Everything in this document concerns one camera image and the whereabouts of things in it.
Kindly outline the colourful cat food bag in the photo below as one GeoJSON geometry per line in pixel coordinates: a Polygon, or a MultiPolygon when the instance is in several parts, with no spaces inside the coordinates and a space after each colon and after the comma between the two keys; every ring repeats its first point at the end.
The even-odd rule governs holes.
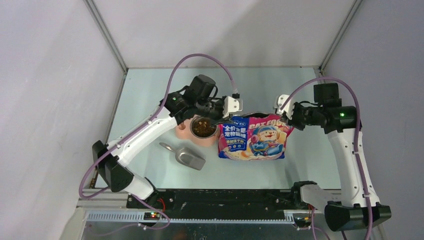
{"type": "Polygon", "coordinates": [[[278,114],[233,116],[219,125],[218,157],[234,161],[284,159],[286,142],[293,130],[278,114]]]}

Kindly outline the metal food scoop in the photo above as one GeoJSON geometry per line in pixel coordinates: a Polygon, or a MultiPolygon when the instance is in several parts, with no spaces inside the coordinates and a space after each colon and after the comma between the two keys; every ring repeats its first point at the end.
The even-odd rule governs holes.
{"type": "Polygon", "coordinates": [[[160,142],[159,145],[174,153],[178,163],[191,169],[200,171],[206,163],[206,160],[202,156],[189,147],[173,148],[164,142],[160,142]]]}

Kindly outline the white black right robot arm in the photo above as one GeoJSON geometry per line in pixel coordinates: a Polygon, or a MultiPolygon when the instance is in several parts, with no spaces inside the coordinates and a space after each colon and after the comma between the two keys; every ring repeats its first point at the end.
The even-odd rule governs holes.
{"type": "Polygon", "coordinates": [[[289,95],[277,113],[289,126],[302,131],[306,126],[323,128],[334,152],[340,178],[339,198],[331,196],[315,182],[297,182],[291,204],[304,209],[309,204],[323,212],[334,232],[371,229],[392,216],[391,208],[381,204],[365,161],[361,121],[355,106],[343,106],[337,83],[316,84],[314,103],[303,106],[289,95]]]}

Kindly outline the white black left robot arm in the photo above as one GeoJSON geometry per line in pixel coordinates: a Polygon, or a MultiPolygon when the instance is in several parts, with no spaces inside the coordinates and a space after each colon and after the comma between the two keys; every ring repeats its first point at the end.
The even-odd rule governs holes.
{"type": "Polygon", "coordinates": [[[93,165],[106,182],[106,189],[135,195],[145,208],[156,206],[158,194],[154,186],[145,177],[136,176],[129,164],[152,141],[195,115],[209,118],[214,124],[227,118],[231,98],[211,97],[216,87],[210,77],[195,76],[190,85],[167,93],[155,111],[124,136],[109,143],[95,142],[92,145],[93,165]]]}

